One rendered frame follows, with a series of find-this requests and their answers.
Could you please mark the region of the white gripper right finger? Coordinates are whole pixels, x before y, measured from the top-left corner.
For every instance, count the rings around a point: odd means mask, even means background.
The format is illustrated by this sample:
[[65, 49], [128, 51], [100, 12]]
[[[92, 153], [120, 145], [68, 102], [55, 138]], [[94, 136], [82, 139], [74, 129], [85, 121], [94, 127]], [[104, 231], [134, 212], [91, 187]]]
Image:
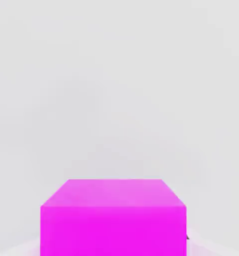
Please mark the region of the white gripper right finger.
[[187, 229], [187, 256], [238, 256], [238, 252], [228, 247], [203, 239], [193, 229]]

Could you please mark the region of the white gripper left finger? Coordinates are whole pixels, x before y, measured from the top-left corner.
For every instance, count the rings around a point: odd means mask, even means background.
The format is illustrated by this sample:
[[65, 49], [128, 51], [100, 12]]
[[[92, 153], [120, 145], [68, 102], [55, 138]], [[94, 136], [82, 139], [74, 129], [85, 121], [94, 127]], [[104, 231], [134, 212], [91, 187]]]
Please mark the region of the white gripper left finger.
[[0, 256], [40, 256], [40, 239], [14, 246], [1, 252]]

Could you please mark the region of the small magenta cube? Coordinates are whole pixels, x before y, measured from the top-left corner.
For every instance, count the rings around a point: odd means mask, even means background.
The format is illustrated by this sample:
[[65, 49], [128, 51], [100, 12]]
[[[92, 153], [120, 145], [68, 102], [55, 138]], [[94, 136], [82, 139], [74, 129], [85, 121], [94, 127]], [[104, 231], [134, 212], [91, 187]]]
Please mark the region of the small magenta cube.
[[187, 208], [161, 179], [70, 179], [40, 207], [40, 256], [187, 256]]

